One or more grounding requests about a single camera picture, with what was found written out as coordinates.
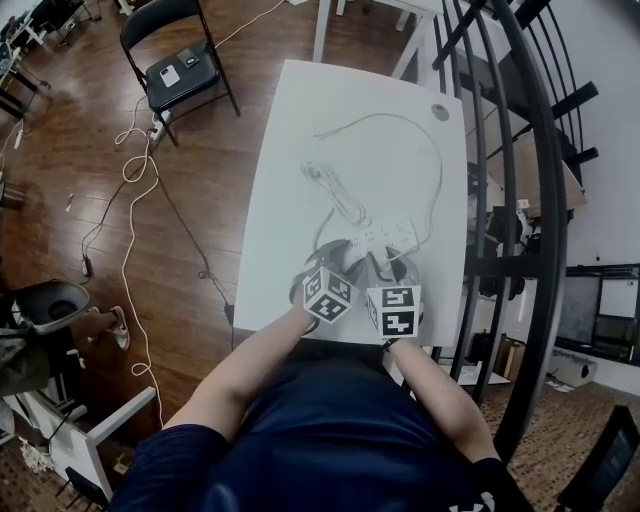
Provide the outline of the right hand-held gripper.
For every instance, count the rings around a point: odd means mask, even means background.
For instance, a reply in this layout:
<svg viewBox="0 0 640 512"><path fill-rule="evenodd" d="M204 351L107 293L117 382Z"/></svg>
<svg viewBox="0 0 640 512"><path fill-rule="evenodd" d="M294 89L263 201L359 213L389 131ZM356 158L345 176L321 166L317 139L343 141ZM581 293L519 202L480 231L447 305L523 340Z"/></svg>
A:
<svg viewBox="0 0 640 512"><path fill-rule="evenodd" d="M365 260L366 306L376 332L382 340L416 338L424 309L416 265L394 248L387 270L372 252Z"/></svg>

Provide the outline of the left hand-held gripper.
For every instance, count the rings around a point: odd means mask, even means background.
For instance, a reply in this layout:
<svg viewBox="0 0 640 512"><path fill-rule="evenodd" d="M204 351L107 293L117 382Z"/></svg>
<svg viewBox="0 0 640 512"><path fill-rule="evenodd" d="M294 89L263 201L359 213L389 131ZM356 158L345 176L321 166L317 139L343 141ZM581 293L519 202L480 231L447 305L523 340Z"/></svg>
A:
<svg viewBox="0 0 640 512"><path fill-rule="evenodd" d="M291 284L291 303L301 297L303 309L317 323L332 325L356 304L360 263L345 266L348 239L337 239L320 246L305 262Z"/></svg>

